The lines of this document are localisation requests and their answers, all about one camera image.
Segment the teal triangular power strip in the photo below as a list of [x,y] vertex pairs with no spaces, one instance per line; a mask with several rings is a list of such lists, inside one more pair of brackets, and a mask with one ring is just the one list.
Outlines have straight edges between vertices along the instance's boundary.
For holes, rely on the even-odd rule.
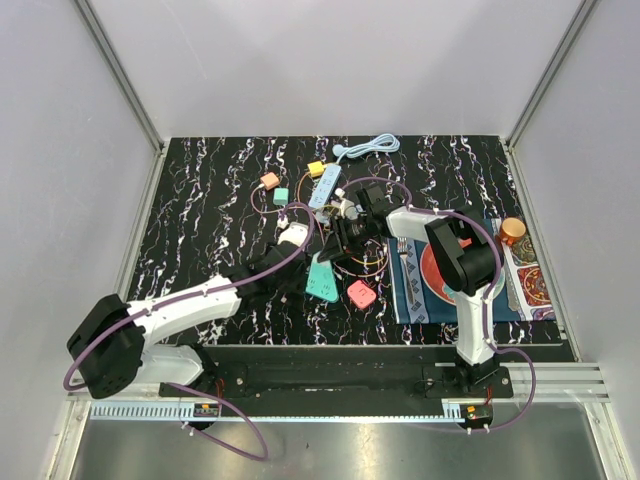
[[339,300],[337,281],[331,262],[320,261],[318,253],[312,257],[305,293],[329,303],[336,303]]

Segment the pink square plug adapter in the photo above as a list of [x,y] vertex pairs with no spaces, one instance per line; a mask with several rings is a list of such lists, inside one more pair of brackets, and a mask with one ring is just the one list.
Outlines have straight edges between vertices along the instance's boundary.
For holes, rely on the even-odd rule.
[[361,310],[368,308],[377,299],[376,292],[363,280],[357,280],[347,288],[350,301]]

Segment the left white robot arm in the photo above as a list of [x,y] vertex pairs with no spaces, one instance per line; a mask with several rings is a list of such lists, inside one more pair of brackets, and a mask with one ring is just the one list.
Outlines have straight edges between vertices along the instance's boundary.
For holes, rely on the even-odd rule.
[[163,297],[131,302],[117,294],[102,297],[67,341],[73,363],[64,389],[85,389],[94,399],[106,399],[136,383],[180,383],[193,395],[208,394],[216,382],[214,369],[195,348],[167,346],[164,339],[229,319],[242,305],[277,291],[298,289],[308,264],[300,247],[284,241]]

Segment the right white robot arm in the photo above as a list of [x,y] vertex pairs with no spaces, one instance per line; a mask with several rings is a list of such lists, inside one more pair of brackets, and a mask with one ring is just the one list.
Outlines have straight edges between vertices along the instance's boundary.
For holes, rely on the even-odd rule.
[[378,187],[357,192],[356,216],[330,220],[330,232],[318,260],[341,261],[371,239],[404,237],[431,247],[444,283],[455,297],[458,368],[454,384],[466,396],[476,396],[499,368],[492,331],[491,291],[499,280],[502,256],[482,215],[470,205],[455,210],[427,211],[390,200]]

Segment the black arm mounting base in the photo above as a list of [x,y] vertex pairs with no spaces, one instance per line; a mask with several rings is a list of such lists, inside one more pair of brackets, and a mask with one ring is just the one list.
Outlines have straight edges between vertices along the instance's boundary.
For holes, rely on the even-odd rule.
[[507,400],[508,369],[473,380],[452,346],[215,346],[188,382],[255,419],[439,415],[445,400]]

